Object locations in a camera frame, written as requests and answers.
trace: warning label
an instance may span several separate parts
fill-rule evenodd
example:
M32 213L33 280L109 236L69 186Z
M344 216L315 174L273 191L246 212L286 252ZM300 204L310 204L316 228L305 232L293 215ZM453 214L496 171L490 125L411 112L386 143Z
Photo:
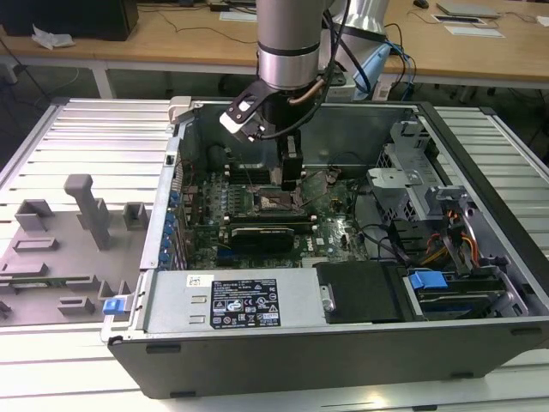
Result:
M214 329L280 326L280 312L275 279L212 282Z

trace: computer case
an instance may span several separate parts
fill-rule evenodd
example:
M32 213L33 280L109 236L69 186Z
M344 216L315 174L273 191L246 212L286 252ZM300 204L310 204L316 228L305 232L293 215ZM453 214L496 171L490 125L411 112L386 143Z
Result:
M28 36L33 33L34 25L50 33L124 41L138 18L136 0L0 2L0 23L10 36Z

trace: blue drive latch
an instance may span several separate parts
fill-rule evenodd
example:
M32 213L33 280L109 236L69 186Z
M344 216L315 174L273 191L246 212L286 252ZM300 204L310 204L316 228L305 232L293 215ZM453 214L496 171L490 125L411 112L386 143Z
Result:
M124 315L125 298L110 298L103 304L104 315Z
M443 272L438 270L416 270L408 280L414 289L446 289L448 287Z

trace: desk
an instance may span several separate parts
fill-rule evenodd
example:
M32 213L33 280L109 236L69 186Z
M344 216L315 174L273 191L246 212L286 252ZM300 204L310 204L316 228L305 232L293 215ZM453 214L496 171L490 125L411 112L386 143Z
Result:
M455 0L456 3L483 3L498 13L549 15L549 4L507 2L502 0ZM434 21L433 14L443 14L430 1L422 10L405 0L393 0L385 23L396 22L402 29L406 53L417 62L417 83L440 83L464 86L504 88L549 88L549 27L526 23L516 15L504 15L487 27L498 26L505 39L455 36L443 24L427 24L417 15ZM395 27L388 27L389 38L398 41ZM391 57L385 65L381 83L395 81L401 61Z
M210 27L250 43L239 43L205 28L175 33L163 16L177 28ZM116 96L109 83L111 69L256 73L256 23L221 21L219 13L208 9L162 11L162 15L140 11L139 22L126 41L75 39L75 46L49 51L28 37L3 36L3 40L23 64L90 69L103 99ZM1 64L6 66L3 72L9 81L16 82L10 69L15 60L0 45Z
M549 15L549 4L479 0L498 12L513 11L522 15ZM528 24L516 15L498 19L498 29L505 39L454 36L442 24L427 24L430 14L440 14L436 1L429 10L417 9L411 0L391 0L385 22L398 23L403 32L406 52L418 65L416 82L459 84L506 88L549 88L549 27ZM140 12L136 29L125 42L76 39L76 46L48 51L29 38L3 36L6 45L28 65L81 67L91 69L100 96L115 96L108 70L159 70L202 73L254 74L255 44L227 39L208 29L175 30L176 27L210 27L245 42L256 40L256 23L221 21L208 9L192 11ZM398 41L394 27L389 37ZM14 59L0 49L0 64L16 81L9 67ZM390 84L401 72L401 61L392 57L380 80Z

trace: motherboard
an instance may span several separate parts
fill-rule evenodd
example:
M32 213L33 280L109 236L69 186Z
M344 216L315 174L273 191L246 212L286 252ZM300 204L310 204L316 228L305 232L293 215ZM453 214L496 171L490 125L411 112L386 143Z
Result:
M184 186L179 220L187 269L299 268L369 259L353 219L353 179L339 179L339 169L305 169L294 191L282 191L276 172L233 167Z

